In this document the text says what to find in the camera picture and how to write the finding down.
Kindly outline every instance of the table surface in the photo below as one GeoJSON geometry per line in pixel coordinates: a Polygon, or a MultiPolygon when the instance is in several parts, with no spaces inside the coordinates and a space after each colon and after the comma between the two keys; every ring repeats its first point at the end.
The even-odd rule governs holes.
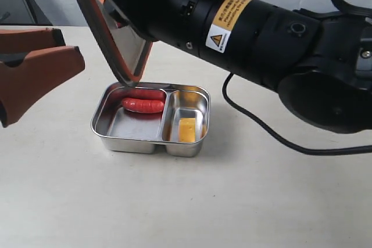
{"type": "MultiPolygon", "coordinates": [[[[68,45],[80,47],[86,70],[0,130],[0,247],[371,246],[372,155],[311,157],[287,149],[226,104],[226,71],[161,42],[143,81],[209,91],[202,151],[191,159],[108,151],[90,121],[116,80],[88,28],[61,29],[68,45]]],[[[372,141],[370,132],[313,128],[277,95],[239,77],[228,91],[301,145],[372,141]]]]}

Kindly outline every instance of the sausage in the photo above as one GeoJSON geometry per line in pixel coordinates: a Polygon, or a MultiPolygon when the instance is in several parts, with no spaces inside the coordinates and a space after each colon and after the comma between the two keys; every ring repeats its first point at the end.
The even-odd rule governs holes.
{"type": "Polygon", "coordinates": [[[124,98],[121,105],[124,109],[135,113],[161,113],[164,111],[164,102],[161,100],[124,98]]]}
{"type": "Polygon", "coordinates": [[[135,88],[131,89],[127,96],[134,99],[165,101],[165,93],[160,90],[135,88]]]}

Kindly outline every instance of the stainless steel tray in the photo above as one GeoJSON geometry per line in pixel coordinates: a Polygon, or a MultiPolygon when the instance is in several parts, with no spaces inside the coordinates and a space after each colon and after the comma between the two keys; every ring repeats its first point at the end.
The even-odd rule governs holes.
{"type": "Polygon", "coordinates": [[[142,82],[136,88],[162,91],[166,95],[162,113],[139,114],[124,110],[121,100],[129,87],[114,83],[103,94],[91,121],[91,128],[109,150],[153,153],[165,145],[173,156],[194,157],[201,150],[209,129],[210,95],[200,87],[142,82]],[[178,140],[180,118],[196,119],[196,141],[178,140]]]}

